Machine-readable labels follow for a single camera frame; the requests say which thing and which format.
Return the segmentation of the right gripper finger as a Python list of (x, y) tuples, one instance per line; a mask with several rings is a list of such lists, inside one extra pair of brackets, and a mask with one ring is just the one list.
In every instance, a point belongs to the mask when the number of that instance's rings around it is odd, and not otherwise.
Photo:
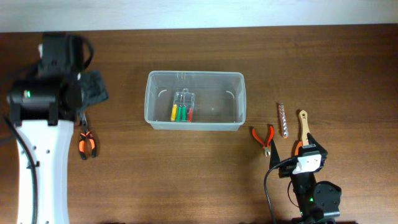
[(270, 152), (271, 152), (269, 168), (272, 169), (273, 167), (275, 167), (276, 165), (278, 165), (280, 163), (280, 157), (277, 152), (277, 148), (276, 148), (276, 145), (275, 145), (275, 142), (273, 139), (271, 139), (271, 141), (269, 143), (269, 147), (270, 147)]
[(315, 140), (315, 138), (310, 133), (307, 133), (307, 138), (308, 138), (307, 147), (309, 149), (314, 149), (319, 152), (325, 152), (325, 149)]

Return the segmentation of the small red cutting pliers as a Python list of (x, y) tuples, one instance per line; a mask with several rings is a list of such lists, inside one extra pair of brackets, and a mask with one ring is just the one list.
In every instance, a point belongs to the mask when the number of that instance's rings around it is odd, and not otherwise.
[(254, 128), (254, 126), (249, 127), (249, 131), (251, 133), (251, 136), (259, 143), (261, 146), (262, 150), (264, 151), (265, 156), (270, 156), (271, 155), (271, 141), (273, 140), (275, 131), (273, 125), (269, 124), (268, 125), (268, 134), (265, 139), (261, 139), (258, 135), (257, 132)]

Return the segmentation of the wooden handle orange scraper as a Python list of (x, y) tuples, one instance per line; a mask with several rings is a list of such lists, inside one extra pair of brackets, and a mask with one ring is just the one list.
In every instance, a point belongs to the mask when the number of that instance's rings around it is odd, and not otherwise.
[(300, 147), (309, 145), (307, 134), (310, 133), (310, 130), (308, 127), (307, 112), (305, 110), (300, 111), (298, 114), (298, 118), (299, 118), (300, 127), (301, 127), (301, 138), (300, 138), (300, 141), (296, 145), (295, 152), (294, 152), (295, 156), (297, 156), (299, 154)]

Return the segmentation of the orange black long-nose pliers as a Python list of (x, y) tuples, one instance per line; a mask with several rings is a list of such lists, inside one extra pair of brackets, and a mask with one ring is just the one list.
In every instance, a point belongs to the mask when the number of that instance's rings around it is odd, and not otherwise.
[(88, 120), (84, 112), (80, 113), (81, 132), (78, 142), (78, 150), (80, 157), (87, 160), (88, 155), (92, 158), (97, 156), (97, 143), (95, 135), (90, 131)]

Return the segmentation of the clear case coloured screwdrivers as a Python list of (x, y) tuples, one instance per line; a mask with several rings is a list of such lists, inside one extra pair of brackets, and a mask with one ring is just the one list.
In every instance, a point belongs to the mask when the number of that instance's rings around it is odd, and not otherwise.
[(196, 95), (189, 92), (188, 88), (175, 92), (170, 115), (171, 122), (192, 122), (195, 97)]

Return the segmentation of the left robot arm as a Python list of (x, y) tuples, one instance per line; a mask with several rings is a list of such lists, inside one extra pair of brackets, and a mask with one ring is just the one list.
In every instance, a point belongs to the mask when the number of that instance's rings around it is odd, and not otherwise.
[(7, 94), (5, 122), (19, 151), (18, 223), (68, 223), (68, 153), (75, 126), (81, 126), (78, 152), (97, 153), (85, 110), (109, 98), (98, 71), (89, 71), (93, 53), (80, 35), (42, 36), (39, 60)]

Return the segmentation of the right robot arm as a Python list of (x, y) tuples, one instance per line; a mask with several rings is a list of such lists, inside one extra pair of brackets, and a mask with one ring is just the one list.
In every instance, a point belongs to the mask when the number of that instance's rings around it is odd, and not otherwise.
[(334, 223), (340, 215), (341, 188), (329, 181), (316, 181), (315, 173), (323, 168), (328, 152), (310, 133), (305, 136), (309, 144), (300, 147), (296, 156), (270, 165), (264, 186), (269, 174), (278, 169), (280, 178), (290, 178), (300, 210), (292, 223)]

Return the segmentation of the clear plastic container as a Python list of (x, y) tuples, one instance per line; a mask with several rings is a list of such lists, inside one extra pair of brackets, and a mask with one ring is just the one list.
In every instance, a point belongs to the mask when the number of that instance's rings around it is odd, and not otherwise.
[[(191, 123), (171, 122), (176, 91), (196, 95)], [(236, 131), (246, 120), (246, 88), (239, 72), (152, 71), (146, 86), (144, 119), (154, 129)]]

